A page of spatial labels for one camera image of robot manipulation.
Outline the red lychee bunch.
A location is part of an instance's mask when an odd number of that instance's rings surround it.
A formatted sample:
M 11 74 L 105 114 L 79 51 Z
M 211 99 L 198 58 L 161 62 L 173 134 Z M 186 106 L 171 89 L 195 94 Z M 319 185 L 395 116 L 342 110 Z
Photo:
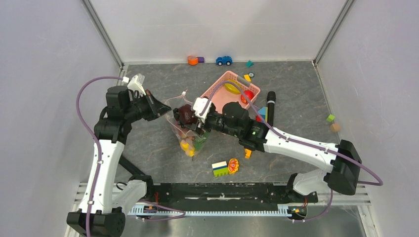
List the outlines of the red lychee bunch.
M 176 133 L 180 139 L 185 139 L 188 137 L 189 129 L 186 127 L 182 127 L 180 125 L 175 125 Z

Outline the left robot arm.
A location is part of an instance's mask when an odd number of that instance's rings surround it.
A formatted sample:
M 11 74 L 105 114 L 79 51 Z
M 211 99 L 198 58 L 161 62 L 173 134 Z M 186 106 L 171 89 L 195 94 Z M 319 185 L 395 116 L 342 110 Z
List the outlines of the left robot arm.
M 149 90 L 140 94 L 126 86 L 113 86 L 106 93 L 106 107 L 94 127 L 94 154 L 84 197 L 75 212 L 68 213 L 67 224 L 85 237 L 119 237 L 126 215 L 142 199 L 155 196 L 152 179 L 136 175 L 123 190 L 113 194 L 117 167 L 132 124 L 153 121 L 171 111 Z

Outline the dark red apple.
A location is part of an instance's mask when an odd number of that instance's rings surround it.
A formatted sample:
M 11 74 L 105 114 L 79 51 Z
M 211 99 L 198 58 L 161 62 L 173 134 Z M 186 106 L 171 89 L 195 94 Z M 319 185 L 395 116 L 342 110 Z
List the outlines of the dark red apple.
M 173 116 L 178 125 L 184 127 L 186 125 L 192 125 L 197 122 L 194 111 L 190 104 L 185 104 L 179 108 L 173 109 Z

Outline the green white bok choy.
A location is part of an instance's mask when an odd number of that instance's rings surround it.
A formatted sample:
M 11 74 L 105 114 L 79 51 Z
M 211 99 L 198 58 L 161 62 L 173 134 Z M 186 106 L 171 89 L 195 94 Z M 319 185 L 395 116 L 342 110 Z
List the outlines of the green white bok choy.
M 203 135 L 194 136 L 193 147 L 195 148 L 196 152 L 199 152 L 202 150 L 209 136 L 210 136 L 210 132 L 205 132 Z

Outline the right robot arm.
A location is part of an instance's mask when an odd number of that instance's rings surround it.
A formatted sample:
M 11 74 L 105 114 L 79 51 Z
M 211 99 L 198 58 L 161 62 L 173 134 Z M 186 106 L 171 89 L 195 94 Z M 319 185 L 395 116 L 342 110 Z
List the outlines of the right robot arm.
M 317 167 L 289 178 L 285 188 L 289 200 L 299 201 L 312 192 L 328 189 L 349 196 L 356 193 L 360 173 L 357 163 L 361 160 L 351 142 L 334 144 L 301 138 L 251 119 L 238 102 L 225 104 L 221 113 L 207 102 L 207 98 L 198 98 L 180 113 L 187 128 L 199 135 L 215 130 L 236 137 L 245 149 L 285 155 Z

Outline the yellow lemon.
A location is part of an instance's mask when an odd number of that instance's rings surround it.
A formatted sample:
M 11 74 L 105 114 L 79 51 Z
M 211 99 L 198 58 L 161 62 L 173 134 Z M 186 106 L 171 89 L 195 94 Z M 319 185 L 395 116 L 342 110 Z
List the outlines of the yellow lemon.
M 189 157 L 193 157 L 196 153 L 196 149 L 193 146 L 193 140 L 191 139 L 182 139 L 180 141 L 180 147 Z

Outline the yellow star fruit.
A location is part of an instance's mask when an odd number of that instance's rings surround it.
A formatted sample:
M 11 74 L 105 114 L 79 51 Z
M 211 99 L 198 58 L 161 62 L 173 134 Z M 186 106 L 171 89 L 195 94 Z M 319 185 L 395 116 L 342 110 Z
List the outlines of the yellow star fruit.
M 224 87 L 226 88 L 226 90 L 232 94 L 236 94 L 236 95 L 240 94 L 240 90 L 242 90 L 241 85 L 235 80 L 229 79 L 227 81 L 230 83 L 224 84 Z

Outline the small red apple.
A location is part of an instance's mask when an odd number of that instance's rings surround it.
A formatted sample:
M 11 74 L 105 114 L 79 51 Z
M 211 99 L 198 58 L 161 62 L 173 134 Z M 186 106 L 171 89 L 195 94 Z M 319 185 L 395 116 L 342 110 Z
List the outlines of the small red apple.
M 254 93 L 250 90 L 245 90 L 241 95 L 241 102 L 243 104 L 248 104 L 254 98 Z

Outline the clear zip top bag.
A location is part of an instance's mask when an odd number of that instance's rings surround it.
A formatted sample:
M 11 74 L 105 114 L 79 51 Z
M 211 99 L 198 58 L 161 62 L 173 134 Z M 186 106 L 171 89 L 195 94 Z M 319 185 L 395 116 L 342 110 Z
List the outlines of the clear zip top bag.
M 186 98 L 187 90 L 183 91 L 179 96 L 167 99 L 164 103 L 172 109 L 180 108 L 183 105 L 192 105 L 192 102 Z M 188 128 L 182 128 L 176 121 L 173 111 L 165 114 L 165 118 L 171 126 L 171 129 L 178 139 L 180 148 L 186 156 L 192 160 L 195 159 L 197 154 L 204 148 L 210 132 L 205 132 L 203 135 L 197 135 L 195 132 Z

